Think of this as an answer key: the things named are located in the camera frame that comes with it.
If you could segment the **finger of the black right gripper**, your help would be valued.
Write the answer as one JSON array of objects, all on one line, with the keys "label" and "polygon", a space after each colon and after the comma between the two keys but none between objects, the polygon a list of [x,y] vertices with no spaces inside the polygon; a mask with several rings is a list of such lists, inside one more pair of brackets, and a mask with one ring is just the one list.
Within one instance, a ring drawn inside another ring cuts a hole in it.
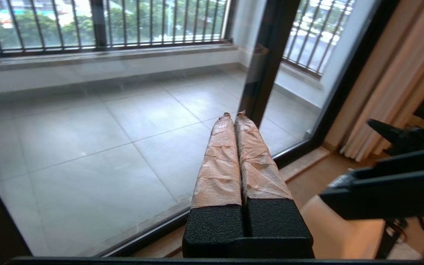
[{"label": "finger of the black right gripper", "polygon": [[424,213],[424,150],[348,171],[319,197],[345,220],[420,215]]},{"label": "finger of the black right gripper", "polygon": [[375,119],[368,119],[366,123],[385,140],[389,141],[391,146],[384,152],[390,156],[424,150],[424,128],[412,126],[408,129],[402,129]]}]

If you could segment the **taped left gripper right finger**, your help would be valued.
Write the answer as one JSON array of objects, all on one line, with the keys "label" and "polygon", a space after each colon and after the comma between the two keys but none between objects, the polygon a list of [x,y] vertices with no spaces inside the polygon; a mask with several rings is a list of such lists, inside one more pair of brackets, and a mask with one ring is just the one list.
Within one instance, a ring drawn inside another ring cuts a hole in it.
[{"label": "taped left gripper right finger", "polygon": [[263,137],[244,111],[235,119],[245,226],[253,238],[311,238]]}]

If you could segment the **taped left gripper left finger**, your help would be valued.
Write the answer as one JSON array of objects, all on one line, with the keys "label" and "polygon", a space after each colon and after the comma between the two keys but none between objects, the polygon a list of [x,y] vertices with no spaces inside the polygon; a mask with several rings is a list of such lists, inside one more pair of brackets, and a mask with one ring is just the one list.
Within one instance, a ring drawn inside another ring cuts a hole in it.
[{"label": "taped left gripper left finger", "polygon": [[227,258],[244,236],[241,173],[229,113],[214,123],[194,187],[182,239],[185,258]]}]

